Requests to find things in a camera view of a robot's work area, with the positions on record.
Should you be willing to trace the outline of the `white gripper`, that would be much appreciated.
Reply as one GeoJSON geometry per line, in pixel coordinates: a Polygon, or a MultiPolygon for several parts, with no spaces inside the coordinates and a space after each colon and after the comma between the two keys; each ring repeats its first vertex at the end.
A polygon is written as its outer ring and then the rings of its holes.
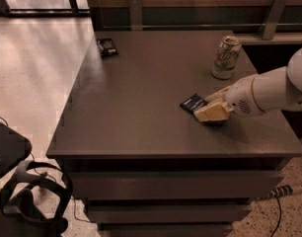
{"type": "Polygon", "coordinates": [[[227,86],[205,97],[207,103],[216,103],[198,109],[194,112],[195,117],[200,122],[208,122],[226,120],[232,112],[242,118],[262,115],[264,112],[257,105],[253,92],[256,77],[257,75],[244,77],[230,87],[227,86]]]}

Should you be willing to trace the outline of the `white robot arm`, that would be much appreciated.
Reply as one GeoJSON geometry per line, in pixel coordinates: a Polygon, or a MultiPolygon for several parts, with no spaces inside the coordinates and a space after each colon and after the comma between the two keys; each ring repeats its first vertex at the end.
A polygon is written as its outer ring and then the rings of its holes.
{"type": "Polygon", "coordinates": [[[200,122],[227,120],[231,114],[245,118],[272,110],[302,112],[302,48],[287,66],[241,78],[205,101],[194,112],[200,122]]]}

